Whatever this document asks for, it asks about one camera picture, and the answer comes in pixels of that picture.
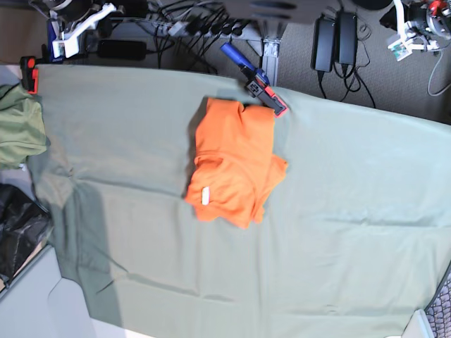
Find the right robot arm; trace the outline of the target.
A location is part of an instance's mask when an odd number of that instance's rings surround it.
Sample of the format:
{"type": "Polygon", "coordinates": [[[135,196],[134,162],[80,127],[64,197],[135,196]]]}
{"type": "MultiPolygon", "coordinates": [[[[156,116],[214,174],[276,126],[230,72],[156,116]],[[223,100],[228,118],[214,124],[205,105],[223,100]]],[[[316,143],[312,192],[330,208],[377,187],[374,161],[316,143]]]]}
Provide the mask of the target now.
{"type": "Polygon", "coordinates": [[[84,32],[97,29],[100,21],[113,13],[125,13],[123,6],[106,1],[61,0],[28,3],[47,18],[49,46],[55,59],[79,54],[79,40],[84,32]]]}

